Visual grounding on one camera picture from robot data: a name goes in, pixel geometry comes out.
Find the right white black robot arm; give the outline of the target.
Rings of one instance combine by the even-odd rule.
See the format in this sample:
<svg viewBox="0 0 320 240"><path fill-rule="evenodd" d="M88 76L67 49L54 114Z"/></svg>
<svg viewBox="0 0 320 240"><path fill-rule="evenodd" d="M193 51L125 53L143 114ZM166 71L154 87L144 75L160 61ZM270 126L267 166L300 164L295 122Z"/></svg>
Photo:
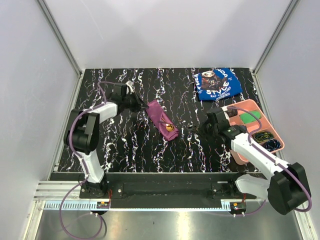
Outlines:
<svg viewBox="0 0 320 240"><path fill-rule="evenodd" d="M268 201L281 215L295 210L311 210L312 194L305 168L295 162L282 160L258 144L244 125L231 125L227 117L230 107L207 111L207 119L200 125L189 127L207 141L220 140L230 150L245 157L263 174L263 178L242 174L227 185L228 195L239 198L249 194Z"/></svg>

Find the magenta cloth napkin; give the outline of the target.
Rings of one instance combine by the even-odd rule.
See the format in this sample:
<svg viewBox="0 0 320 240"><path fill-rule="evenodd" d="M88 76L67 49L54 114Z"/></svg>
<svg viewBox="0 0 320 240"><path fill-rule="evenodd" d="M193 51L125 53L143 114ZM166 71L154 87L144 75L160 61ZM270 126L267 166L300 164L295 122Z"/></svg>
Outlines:
<svg viewBox="0 0 320 240"><path fill-rule="evenodd" d="M157 100L153 100L148 103L149 109L146 110L147 115L149 116L150 120L157 128L159 133L164 137L166 141L172 141L179 135L178 128L173 124L171 119L166 115L165 111L158 103ZM160 124L159 121L164 121L170 123L174 126L174 130L172 132L168 132L165 129L165 126Z"/></svg>

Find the gold spoon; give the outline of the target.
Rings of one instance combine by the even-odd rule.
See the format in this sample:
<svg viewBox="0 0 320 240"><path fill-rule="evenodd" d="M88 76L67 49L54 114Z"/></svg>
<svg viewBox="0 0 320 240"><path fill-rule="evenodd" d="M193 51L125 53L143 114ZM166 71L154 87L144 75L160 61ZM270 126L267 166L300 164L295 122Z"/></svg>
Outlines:
<svg viewBox="0 0 320 240"><path fill-rule="evenodd" d="M175 129L175 127L174 127L172 124L170 124L170 123L168 123L168 122L165 122L165 121L163 121L163 120L159 121L159 123L162 124L162 125L164 125L164 127L165 127L165 129L166 129L167 132L173 132L174 129Z"/></svg>

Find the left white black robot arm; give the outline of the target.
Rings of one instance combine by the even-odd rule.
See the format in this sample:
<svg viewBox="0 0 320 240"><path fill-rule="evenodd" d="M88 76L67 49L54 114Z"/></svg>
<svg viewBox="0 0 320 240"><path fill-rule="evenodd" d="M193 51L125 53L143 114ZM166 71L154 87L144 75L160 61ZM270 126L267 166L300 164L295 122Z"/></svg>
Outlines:
<svg viewBox="0 0 320 240"><path fill-rule="evenodd" d="M97 154L100 124L126 109L136 113L149 108L134 91L132 81L105 83L112 86L110 95L106 96L100 87L102 103L84 110L71 110L63 137L64 144L71 149L82 166L84 189L90 190L97 198L103 198L108 193L105 172Z"/></svg>

